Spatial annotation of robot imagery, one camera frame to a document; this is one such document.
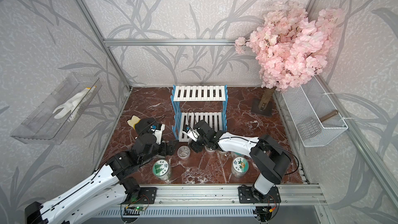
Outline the clear lidded seed container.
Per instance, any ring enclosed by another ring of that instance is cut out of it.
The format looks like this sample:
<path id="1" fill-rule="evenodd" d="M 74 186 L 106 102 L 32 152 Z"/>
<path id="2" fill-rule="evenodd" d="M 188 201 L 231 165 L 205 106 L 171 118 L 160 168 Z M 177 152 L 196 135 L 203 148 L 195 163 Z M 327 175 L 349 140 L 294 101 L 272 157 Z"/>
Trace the clear lidded seed container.
<path id="1" fill-rule="evenodd" d="M 181 160 L 187 160 L 190 157 L 191 150 L 188 146 L 181 146 L 177 150 L 177 155 Z"/>

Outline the clear plastic seed container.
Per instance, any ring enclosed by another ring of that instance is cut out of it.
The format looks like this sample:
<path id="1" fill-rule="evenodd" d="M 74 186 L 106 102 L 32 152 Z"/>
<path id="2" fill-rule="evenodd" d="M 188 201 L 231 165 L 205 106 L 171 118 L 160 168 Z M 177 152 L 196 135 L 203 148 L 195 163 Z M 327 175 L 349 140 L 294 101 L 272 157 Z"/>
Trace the clear plastic seed container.
<path id="1" fill-rule="evenodd" d="M 208 154 L 215 154 L 217 151 L 212 149 L 212 148 L 208 148 L 207 146 L 205 146 L 205 150 Z"/>

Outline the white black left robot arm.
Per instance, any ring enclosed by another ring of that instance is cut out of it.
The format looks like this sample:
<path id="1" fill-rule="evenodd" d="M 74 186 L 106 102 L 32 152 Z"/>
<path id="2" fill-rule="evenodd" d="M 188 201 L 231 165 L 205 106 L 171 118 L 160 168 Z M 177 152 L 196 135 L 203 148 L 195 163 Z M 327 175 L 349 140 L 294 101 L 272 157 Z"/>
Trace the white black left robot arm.
<path id="1" fill-rule="evenodd" d="M 178 140 L 165 141 L 164 125 L 155 118 L 132 116 L 127 124 L 137 137 L 130 150 L 111 157 L 100 169 L 67 192 L 45 203 L 33 202 L 24 211 L 27 224 L 82 224 L 110 206 L 128 197 L 144 197 L 131 174 L 156 156 L 171 156 Z"/>

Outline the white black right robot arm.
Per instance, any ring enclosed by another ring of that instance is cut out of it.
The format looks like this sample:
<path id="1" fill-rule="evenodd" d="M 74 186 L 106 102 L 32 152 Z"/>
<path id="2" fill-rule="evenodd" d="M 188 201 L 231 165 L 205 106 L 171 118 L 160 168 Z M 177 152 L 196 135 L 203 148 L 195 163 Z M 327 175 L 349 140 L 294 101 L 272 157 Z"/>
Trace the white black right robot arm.
<path id="1" fill-rule="evenodd" d="M 235 152 L 250 157 L 260 171 L 253 188 L 255 193 L 268 194 L 274 185 L 279 185 L 293 161 L 293 155 L 269 135 L 261 137 L 243 137 L 227 131 L 215 131 L 201 120 L 189 127 L 185 125 L 183 133 L 192 139 L 189 146 L 195 152 L 203 148 L 224 152 Z"/>

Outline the blue and white wooden shelf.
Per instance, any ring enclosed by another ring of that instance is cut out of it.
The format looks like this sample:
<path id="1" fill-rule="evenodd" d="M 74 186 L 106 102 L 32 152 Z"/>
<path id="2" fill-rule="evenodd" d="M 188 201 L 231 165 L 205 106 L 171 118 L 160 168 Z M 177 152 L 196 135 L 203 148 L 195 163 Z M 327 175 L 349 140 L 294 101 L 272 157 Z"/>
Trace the blue and white wooden shelf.
<path id="1" fill-rule="evenodd" d="M 220 112 L 183 112 L 181 102 L 222 102 Z M 190 142 L 190 138 L 183 134 L 185 125 L 191 127 L 200 120 L 205 120 L 216 131 L 227 130 L 228 88 L 220 86 L 173 86 L 171 103 L 175 113 L 175 125 L 172 127 L 176 139 L 182 143 Z"/>

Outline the green tree label jar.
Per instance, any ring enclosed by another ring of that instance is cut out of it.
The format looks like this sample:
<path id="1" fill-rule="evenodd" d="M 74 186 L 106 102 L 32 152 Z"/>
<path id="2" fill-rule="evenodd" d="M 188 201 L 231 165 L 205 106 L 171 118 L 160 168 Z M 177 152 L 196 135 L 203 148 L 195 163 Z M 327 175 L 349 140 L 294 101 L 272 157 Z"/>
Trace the green tree label jar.
<path id="1" fill-rule="evenodd" d="M 160 180 L 169 180 L 172 175 L 172 168 L 168 161 L 160 159 L 152 166 L 152 172 Z"/>

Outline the flower label jar right front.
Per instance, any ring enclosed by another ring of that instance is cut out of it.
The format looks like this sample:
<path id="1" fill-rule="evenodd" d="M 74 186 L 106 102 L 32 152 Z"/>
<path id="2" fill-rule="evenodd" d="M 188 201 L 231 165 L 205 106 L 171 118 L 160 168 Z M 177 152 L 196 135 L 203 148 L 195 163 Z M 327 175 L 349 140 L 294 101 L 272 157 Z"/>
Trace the flower label jar right front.
<path id="1" fill-rule="evenodd" d="M 236 178 L 243 177 L 249 169 L 249 162 L 244 157 L 236 157 L 231 164 L 232 175 Z"/>

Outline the black and yellow work glove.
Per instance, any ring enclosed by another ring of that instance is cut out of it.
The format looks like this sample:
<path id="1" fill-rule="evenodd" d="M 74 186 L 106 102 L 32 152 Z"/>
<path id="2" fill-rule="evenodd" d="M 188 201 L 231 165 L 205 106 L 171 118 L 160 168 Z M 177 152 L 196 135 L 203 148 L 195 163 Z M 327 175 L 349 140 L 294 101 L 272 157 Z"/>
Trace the black and yellow work glove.
<path id="1" fill-rule="evenodd" d="M 135 126 L 141 121 L 141 119 L 139 117 L 137 117 L 136 115 L 133 115 L 131 117 L 131 119 L 129 119 L 127 121 L 127 124 L 132 127 L 133 129 L 135 129 Z"/>

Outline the white glove in tray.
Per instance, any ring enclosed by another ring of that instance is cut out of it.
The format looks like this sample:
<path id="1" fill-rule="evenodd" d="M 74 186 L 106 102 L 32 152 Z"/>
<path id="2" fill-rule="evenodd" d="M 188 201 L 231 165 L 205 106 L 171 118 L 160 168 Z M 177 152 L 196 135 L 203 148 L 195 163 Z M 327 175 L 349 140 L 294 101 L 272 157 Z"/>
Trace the white glove in tray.
<path id="1" fill-rule="evenodd" d="M 78 113 L 81 108 L 81 106 L 91 97 L 91 94 L 93 93 L 94 89 L 96 86 L 93 86 L 92 88 L 85 88 L 81 92 L 75 94 L 73 97 L 71 97 L 69 100 L 67 100 L 65 103 L 59 105 L 52 113 L 54 114 L 58 110 L 61 110 L 59 113 L 57 113 L 54 116 L 54 119 L 61 119 L 65 117 L 66 115 L 69 115 L 67 121 L 68 122 L 73 122 L 78 118 Z"/>

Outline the pink blossom artificial tree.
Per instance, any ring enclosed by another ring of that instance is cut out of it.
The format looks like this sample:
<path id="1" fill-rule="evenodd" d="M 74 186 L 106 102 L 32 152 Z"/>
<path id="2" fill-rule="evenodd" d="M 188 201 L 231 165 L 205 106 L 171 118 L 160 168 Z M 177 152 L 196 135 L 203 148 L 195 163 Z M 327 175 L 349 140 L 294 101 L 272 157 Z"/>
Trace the pink blossom artificial tree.
<path id="1" fill-rule="evenodd" d="M 302 4 L 274 2 L 261 26 L 248 38 L 235 40 L 236 52 L 242 54 L 250 48 L 261 66 L 265 91 L 253 105 L 253 113 L 269 115 L 267 107 L 274 92 L 300 87 L 322 73 L 342 13 L 340 8 L 325 8 L 310 21 Z"/>

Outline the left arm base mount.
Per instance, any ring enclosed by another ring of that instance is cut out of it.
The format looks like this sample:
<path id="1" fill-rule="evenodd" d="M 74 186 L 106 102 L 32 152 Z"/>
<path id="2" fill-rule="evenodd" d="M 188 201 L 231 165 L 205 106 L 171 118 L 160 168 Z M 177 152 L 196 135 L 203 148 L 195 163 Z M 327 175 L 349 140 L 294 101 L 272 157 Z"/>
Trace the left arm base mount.
<path id="1" fill-rule="evenodd" d="M 141 187 L 138 193 L 127 195 L 123 204 L 151 205 L 155 202 L 157 187 Z"/>

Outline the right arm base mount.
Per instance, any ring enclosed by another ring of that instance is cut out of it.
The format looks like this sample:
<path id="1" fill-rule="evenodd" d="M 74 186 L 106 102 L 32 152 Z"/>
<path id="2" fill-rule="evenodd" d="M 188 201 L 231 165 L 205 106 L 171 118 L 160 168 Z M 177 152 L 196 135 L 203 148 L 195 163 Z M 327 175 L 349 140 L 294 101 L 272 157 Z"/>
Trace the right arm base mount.
<path id="1" fill-rule="evenodd" d="M 278 188 L 273 185 L 267 194 L 262 194 L 254 186 L 242 185 L 238 187 L 238 197 L 240 203 L 275 203 L 281 202 Z"/>

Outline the aluminium front rail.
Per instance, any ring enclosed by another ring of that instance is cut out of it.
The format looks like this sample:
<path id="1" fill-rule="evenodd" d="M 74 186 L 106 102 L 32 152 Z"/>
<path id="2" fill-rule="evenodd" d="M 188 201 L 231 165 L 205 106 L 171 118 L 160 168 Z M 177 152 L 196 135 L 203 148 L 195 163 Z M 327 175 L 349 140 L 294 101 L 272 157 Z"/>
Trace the aluminium front rail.
<path id="1" fill-rule="evenodd" d="M 185 184 L 154 185 L 157 188 L 154 204 L 161 206 L 238 206 L 239 185 Z M 317 184 L 278 185 L 281 206 L 326 205 L 326 199 Z"/>

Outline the clear acrylic wall tray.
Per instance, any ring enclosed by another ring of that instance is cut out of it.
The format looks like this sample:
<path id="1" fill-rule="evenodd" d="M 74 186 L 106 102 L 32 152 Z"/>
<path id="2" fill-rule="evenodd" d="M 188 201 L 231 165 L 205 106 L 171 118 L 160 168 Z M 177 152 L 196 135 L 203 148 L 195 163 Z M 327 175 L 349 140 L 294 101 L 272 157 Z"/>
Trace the clear acrylic wall tray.
<path id="1" fill-rule="evenodd" d="M 101 87 L 98 77 L 69 74 L 10 136 L 24 144 L 60 145 Z"/>

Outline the wooden handled brush in basket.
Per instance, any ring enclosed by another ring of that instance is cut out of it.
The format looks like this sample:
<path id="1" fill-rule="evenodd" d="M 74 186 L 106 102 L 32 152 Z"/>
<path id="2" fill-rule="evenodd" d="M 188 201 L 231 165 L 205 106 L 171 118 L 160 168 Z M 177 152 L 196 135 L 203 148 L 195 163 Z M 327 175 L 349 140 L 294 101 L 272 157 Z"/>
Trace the wooden handled brush in basket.
<path id="1" fill-rule="evenodd" d="M 338 114 L 339 114 L 338 110 L 333 110 L 330 113 L 326 114 L 325 116 L 321 117 L 319 120 L 320 120 L 321 123 L 323 123 L 323 122 L 327 121 L 328 119 L 330 119 L 330 118 L 332 118 L 332 117 L 334 117 L 334 116 L 336 116 Z"/>

